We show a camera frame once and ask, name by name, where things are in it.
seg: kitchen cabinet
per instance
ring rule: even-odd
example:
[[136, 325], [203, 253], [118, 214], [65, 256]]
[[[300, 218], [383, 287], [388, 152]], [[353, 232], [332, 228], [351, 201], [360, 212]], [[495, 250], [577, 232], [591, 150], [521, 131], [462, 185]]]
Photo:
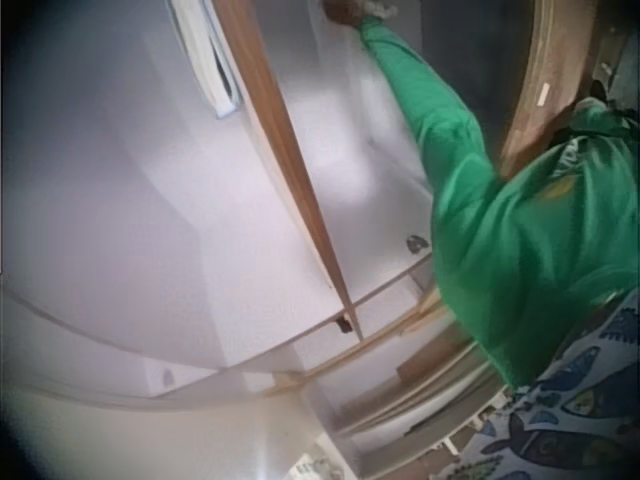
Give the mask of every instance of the kitchen cabinet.
[[[503, 30], [456, 28], [454, 4], [394, 3], [390, 26], [460, 90], [514, 174], [576, 95], [595, 7], [572, 40], [567, 2], [465, 2]], [[87, 0], [42, 18], [3, 73], [12, 380], [148, 409], [304, 388], [336, 432], [388, 414], [406, 388], [397, 369], [446, 343], [453, 316], [431, 308], [429, 180], [357, 33], [316, 0]], [[122, 366], [69, 373], [93, 355]], [[462, 421], [500, 389], [482, 362], [456, 362], [434, 370], [456, 382], [378, 419], [400, 423], [360, 439], [363, 458], [415, 420], [402, 415], [459, 400]], [[472, 385], [484, 393], [460, 400]]]

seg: cabinet door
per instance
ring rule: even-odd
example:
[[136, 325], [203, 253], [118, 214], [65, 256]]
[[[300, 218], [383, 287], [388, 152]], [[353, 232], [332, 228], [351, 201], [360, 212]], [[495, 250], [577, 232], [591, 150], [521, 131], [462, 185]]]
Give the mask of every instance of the cabinet door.
[[344, 309], [265, 169], [252, 98], [219, 118], [165, 2], [42, 18], [3, 75], [6, 288], [80, 333], [210, 369]]

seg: wooden trim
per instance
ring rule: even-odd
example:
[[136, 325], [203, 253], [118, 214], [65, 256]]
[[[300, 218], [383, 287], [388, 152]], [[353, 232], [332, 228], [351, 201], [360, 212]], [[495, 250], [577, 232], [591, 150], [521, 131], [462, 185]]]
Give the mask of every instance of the wooden trim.
[[500, 154], [500, 171], [505, 176], [512, 173], [515, 168], [516, 152], [522, 140], [522, 131], [519, 130], [519, 124], [528, 117], [528, 110], [532, 105], [535, 105], [536, 96], [540, 93], [540, 79], [542, 78], [542, 70], [549, 49], [549, 37], [553, 22], [553, 2], [554, 0], [533, 0], [534, 20], [529, 61], [518, 105]]
[[[597, 6], [598, 0], [535, 0], [529, 62], [502, 149], [500, 171], [505, 178], [543, 153], [553, 133], [570, 118], [591, 62]], [[538, 105], [543, 88], [548, 95]]]
[[284, 179], [356, 332], [360, 331], [289, 113], [271, 71], [252, 0], [211, 0], [249, 99]]

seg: white wall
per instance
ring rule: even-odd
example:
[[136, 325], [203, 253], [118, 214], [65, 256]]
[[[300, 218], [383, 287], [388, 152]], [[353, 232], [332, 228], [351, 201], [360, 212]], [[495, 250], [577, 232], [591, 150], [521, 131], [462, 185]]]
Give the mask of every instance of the white wall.
[[280, 480], [321, 433], [295, 394], [180, 413], [4, 397], [10, 425], [55, 479]]

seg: white cabinet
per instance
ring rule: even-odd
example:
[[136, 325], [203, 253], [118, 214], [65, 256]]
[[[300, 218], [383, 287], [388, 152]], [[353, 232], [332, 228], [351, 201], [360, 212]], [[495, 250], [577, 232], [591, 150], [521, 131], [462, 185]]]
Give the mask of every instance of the white cabinet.
[[[411, 275], [429, 276], [432, 197], [357, 35], [311, 0], [260, 0], [255, 17], [244, 0], [213, 2], [217, 16], [183, 3], [189, 21], [165, 2], [84, 2], [7, 59], [17, 381], [124, 403], [256, 394], [356, 353], [424, 293]], [[419, 47], [420, 6], [400, 3], [394, 25]], [[201, 58], [205, 24], [216, 48]], [[207, 59], [237, 85], [225, 115], [224, 82], [201, 85]]]

